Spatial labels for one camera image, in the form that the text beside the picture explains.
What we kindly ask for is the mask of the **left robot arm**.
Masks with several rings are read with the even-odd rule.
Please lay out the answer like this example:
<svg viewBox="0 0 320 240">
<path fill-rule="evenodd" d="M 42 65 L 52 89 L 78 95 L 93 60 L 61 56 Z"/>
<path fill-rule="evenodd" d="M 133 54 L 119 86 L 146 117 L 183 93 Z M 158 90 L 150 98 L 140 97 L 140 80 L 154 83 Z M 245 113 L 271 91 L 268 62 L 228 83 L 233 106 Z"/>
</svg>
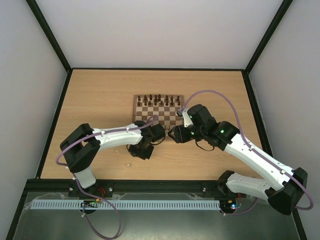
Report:
<svg viewBox="0 0 320 240">
<path fill-rule="evenodd" d="M 118 146 L 129 146 L 128 152 L 142 160 L 149 159 L 154 145 L 166 136 L 161 124 L 138 120 L 124 127 L 109 129 L 92 128 L 81 124 L 61 144 L 65 166 L 83 189 L 96 183 L 91 163 L 98 152 Z"/>
</svg>

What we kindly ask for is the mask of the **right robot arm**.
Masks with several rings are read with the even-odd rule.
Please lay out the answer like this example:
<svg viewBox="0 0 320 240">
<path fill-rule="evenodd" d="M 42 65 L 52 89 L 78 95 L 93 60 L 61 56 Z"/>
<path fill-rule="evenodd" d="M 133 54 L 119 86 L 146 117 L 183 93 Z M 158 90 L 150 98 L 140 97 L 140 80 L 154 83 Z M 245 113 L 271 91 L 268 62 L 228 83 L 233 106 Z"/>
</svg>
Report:
<svg viewBox="0 0 320 240">
<path fill-rule="evenodd" d="M 183 119 L 183 124 L 174 126 L 168 132 L 176 143 L 204 140 L 213 148 L 240 159 L 261 176 L 248 177 L 227 170 L 218 179 L 218 191 L 222 195 L 251 195 L 267 201 L 283 215 L 290 215 L 297 208 L 308 180 L 308 173 L 303 168 L 293 169 L 277 161 L 242 136 L 238 127 L 228 121 L 217 122 L 201 104 L 179 110 L 177 115 Z"/>
</svg>

